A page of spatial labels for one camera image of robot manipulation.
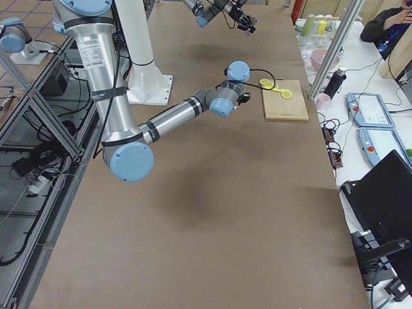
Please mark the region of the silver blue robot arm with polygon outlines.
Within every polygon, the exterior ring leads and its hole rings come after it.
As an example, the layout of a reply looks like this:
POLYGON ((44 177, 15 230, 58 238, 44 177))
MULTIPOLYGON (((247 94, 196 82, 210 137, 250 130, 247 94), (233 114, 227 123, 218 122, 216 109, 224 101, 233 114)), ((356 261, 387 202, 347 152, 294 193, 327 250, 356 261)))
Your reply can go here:
POLYGON ((227 21, 226 15, 229 16, 234 24, 227 26, 233 29, 235 26, 244 32, 244 35, 250 35, 256 31, 255 24, 258 19, 246 14, 242 7, 246 1, 207 1, 209 6, 205 6, 202 1, 183 0, 183 3, 192 12, 196 22, 200 27, 207 26, 218 14, 222 13, 227 21))
POLYGON ((236 61, 216 89, 197 91, 143 124, 131 105, 166 105, 173 83, 155 65, 141 1, 54 1, 55 30, 75 39, 93 101, 102 121, 102 156, 125 182, 145 178, 153 168, 150 144, 206 110, 227 117, 250 95, 248 64, 236 61))

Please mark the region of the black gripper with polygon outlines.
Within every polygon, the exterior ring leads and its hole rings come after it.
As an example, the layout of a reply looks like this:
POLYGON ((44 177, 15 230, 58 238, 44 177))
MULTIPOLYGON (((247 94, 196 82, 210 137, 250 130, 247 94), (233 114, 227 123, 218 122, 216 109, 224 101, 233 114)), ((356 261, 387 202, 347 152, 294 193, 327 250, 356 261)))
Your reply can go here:
POLYGON ((244 14, 242 6, 244 3, 229 3, 229 16, 238 23, 237 28, 242 30, 244 34, 252 34, 256 31, 253 25, 256 24, 258 19, 251 15, 244 14))

